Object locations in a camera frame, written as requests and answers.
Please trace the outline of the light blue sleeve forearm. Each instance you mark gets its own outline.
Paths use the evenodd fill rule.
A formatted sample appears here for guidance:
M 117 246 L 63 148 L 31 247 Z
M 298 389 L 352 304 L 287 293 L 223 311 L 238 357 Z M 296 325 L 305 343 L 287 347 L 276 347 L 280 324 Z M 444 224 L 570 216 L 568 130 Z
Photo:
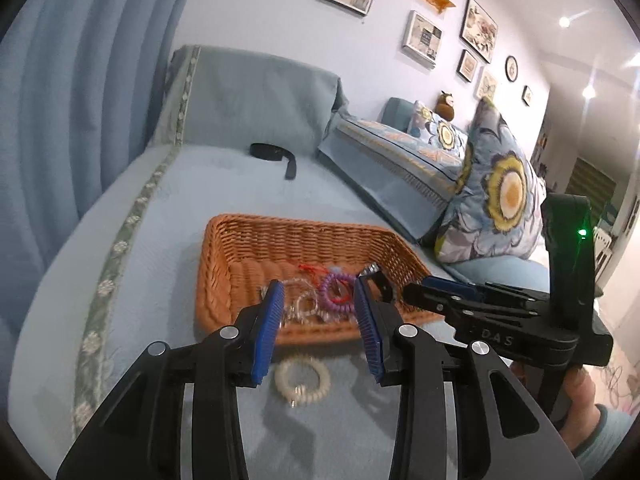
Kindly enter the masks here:
M 619 410 L 597 404 L 600 419 L 590 436 L 574 451 L 585 480 L 593 479 L 613 456 L 636 419 Z

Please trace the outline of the right hand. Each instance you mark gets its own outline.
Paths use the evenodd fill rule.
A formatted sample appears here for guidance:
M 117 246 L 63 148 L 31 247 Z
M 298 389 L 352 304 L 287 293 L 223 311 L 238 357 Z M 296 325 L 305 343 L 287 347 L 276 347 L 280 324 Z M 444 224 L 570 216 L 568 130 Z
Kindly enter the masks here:
M 564 377 L 563 390 L 570 399 L 570 409 L 559 433 L 567 447 L 575 452 L 596 431 L 600 422 L 597 388 L 583 367 L 573 367 Z

